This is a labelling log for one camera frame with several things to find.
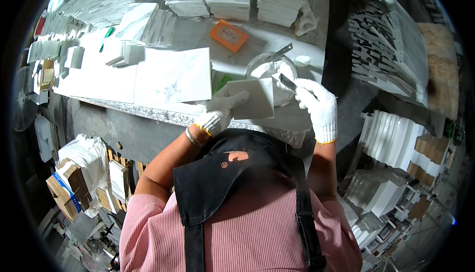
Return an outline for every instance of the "white cloth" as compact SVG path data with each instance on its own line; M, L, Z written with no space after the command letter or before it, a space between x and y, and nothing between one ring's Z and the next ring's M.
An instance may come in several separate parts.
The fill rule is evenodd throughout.
M318 143L327 144L336 140L336 97L318 82L309 79L295 79L297 95L301 109L308 109L312 120L315 139Z
M231 122L231 109L244 104L249 98L249 92L242 91L229 96L228 86L225 85L206 104L203 113L196 124L205 129L211 137L223 132Z

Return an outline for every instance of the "apron logo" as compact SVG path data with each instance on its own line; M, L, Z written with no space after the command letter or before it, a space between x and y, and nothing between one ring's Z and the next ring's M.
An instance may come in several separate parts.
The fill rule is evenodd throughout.
M244 159L248 159L249 156L247 155L246 151L226 151L229 153L228 160L229 162L233 162L234 160L242 161Z

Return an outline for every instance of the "pink ribbed shirt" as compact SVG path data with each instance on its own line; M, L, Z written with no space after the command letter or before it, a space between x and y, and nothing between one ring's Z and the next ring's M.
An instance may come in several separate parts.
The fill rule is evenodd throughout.
M358 244L335 201L311 192L326 271L361 270ZM295 188L247 184L205 222L207 271L306 271L295 223ZM121 271L185 271L184 226L175 194L167 203L134 195L120 238Z

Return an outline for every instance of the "metal scraper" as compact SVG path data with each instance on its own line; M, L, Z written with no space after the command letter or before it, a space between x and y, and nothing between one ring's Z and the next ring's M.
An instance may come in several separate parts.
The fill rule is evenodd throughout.
M282 83L282 85L284 85L291 92L293 92L295 95L297 95L297 92L296 92L297 86L294 84L293 81L288 79L285 75L283 75L282 73L276 73L276 74L272 74L271 76L272 76L273 79L275 79L278 82Z
M278 59L280 59L283 55L288 53L293 48L294 48L294 46L292 45L292 43L289 43L284 48L282 48L281 50L279 50L278 52L276 52L275 54L273 54L269 58L267 58L267 60L269 62L275 62Z

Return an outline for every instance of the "glove yellow cuff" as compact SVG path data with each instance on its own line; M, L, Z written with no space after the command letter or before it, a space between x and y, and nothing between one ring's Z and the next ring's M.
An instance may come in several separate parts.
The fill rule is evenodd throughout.
M332 140L332 141L330 141L330 142L324 142L324 143L320 143L320 142L318 142L318 141L317 141L317 143L319 143L319 144L321 144L321 145L325 145L325 144L330 144L330 143L333 143L333 142L335 142L335 141L336 141L336 139L333 139L333 140Z
M194 123L194 124L197 125L197 126L198 126L200 129L202 129L203 131L205 131L208 135L210 135L211 137L213 137L213 135L212 135L210 132L206 131L206 129L205 129L203 126L200 126L200 125L197 124L197 123Z

